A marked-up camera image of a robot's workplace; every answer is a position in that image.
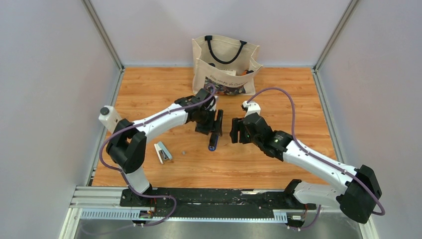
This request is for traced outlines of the blue black stapler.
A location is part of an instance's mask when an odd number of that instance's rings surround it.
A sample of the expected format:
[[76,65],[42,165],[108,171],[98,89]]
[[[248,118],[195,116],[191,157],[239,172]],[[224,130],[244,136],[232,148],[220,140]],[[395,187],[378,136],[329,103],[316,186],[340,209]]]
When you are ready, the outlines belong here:
[[216,133],[212,133],[209,140],[208,150],[215,151],[218,144],[219,135]]

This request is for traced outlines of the light blue white stapler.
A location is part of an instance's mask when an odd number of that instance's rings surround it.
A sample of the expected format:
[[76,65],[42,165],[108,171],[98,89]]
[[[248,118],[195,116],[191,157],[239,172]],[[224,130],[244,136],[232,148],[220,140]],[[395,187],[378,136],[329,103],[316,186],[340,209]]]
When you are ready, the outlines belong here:
[[173,156],[167,147],[163,144],[163,142],[159,141],[158,143],[155,143],[154,148],[161,164],[164,164],[164,162],[171,161],[173,159]]

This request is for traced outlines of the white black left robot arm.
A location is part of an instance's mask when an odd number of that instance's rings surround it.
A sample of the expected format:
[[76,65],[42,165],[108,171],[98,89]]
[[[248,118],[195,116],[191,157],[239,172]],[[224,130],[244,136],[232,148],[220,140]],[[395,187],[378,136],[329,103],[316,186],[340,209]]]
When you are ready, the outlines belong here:
[[189,122],[196,123],[195,131],[210,135],[210,149],[215,148],[222,136],[223,110],[216,109],[217,97],[213,92],[200,89],[196,95],[179,98],[166,109],[141,120],[123,119],[112,106],[100,109],[99,121],[111,133],[101,149],[105,150],[117,166],[101,163],[122,174],[133,200],[147,206],[152,200],[151,184],[143,170],[146,146],[154,138]]

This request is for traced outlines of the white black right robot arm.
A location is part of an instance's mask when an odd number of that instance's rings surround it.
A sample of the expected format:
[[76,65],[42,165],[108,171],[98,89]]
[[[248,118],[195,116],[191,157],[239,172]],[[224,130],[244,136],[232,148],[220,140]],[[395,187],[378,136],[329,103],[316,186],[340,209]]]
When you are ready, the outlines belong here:
[[233,118],[232,143],[252,143],[265,155],[294,164],[327,182],[311,184],[294,179],[286,187],[284,202],[295,209],[301,204],[339,208],[351,220],[365,224],[379,202],[382,191],[374,170],[339,163],[299,142],[282,130],[272,130],[258,113]]

